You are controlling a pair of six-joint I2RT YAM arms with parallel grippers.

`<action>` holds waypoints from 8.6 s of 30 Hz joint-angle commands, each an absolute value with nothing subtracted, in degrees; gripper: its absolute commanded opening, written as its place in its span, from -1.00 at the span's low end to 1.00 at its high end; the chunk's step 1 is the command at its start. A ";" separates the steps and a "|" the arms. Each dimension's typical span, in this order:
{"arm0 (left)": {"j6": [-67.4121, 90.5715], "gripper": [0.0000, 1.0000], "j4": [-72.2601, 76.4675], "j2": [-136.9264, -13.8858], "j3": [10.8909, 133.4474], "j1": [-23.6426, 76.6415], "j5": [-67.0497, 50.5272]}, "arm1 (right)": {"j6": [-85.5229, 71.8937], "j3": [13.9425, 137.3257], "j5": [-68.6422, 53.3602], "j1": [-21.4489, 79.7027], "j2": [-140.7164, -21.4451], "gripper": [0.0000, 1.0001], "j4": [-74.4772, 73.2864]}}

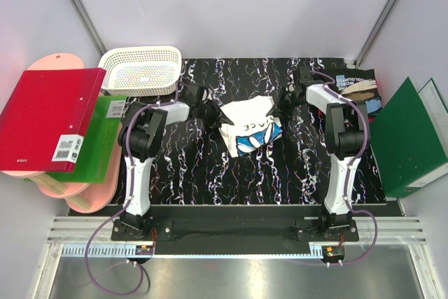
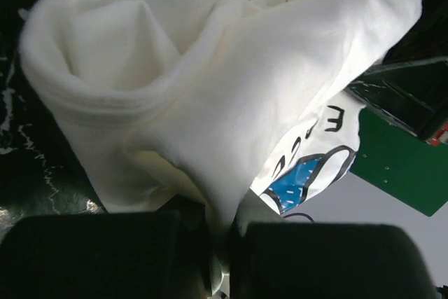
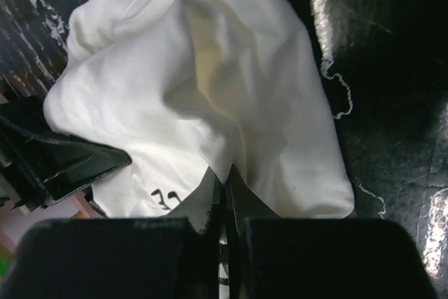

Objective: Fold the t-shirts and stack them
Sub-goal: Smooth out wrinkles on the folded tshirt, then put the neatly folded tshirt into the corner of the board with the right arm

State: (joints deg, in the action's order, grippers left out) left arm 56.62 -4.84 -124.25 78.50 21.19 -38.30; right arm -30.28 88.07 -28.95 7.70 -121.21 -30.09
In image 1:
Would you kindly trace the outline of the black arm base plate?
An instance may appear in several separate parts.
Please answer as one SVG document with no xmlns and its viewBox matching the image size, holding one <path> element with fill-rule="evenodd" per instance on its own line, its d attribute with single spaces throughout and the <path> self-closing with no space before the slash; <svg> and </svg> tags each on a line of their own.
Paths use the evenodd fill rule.
<svg viewBox="0 0 448 299">
<path fill-rule="evenodd" d="M 153 205 L 145 215 L 120 215 L 114 241 L 155 239 L 157 257 L 243 258 L 297 256 L 309 244 L 359 241 L 355 223 L 322 233 L 318 205 Z"/>
</svg>

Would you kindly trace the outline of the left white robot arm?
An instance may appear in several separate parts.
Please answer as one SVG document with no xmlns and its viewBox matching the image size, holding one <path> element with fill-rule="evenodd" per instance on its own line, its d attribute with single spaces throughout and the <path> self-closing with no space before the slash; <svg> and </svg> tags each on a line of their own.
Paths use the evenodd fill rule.
<svg viewBox="0 0 448 299">
<path fill-rule="evenodd" d="M 199 118 L 209 128 L 233 125 L 211 95 L 198 84 L 177 83 L 175 96 L 168 102 L 134 102 L 125 113 L 118 136 L 126 167 L 125 203 L 119 213 L 120 224 L 137 240 L 155 234 L 151 228 L 149 183 L 151 167 L 162 145 L 166 126 Z"/>
</svg>

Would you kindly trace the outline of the white t shirt blue print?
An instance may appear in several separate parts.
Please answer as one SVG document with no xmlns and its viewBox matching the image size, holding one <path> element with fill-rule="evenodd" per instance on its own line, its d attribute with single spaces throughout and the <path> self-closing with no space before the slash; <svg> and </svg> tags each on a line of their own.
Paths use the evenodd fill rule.
<svg viewBox="0 0 448 299">
<path fill-rule="evenodd" d="M 257 96 L 221 107 L 233 122 L 233 125 L 222 124 L 219 128 L 232 158 L 252 153 L 281 137 L 283 129 L 279 118 L 267 115 L 273 106 L 271 97 Z"/>
</svg>

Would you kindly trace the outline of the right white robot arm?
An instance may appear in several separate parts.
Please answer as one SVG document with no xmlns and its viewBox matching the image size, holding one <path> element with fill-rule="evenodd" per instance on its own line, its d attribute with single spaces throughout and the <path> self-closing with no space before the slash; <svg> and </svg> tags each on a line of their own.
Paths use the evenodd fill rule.
<svg viewBox="0 0 448 299">
<path fill-rule="evenodd" d="M 365 102 L 348 99 L 330 88 L 335 81 L 319 71 L 301 67 L 282 88 L 267 116 L 292 116 L 295 107 L 308 104 L 325 114 L 325 147 L 330 154 L 330 178 L 316 223 L 319 235 L 334 240 L 350 230 L 351 194 L 361 156 L 370 143 Z"/>
</svg>

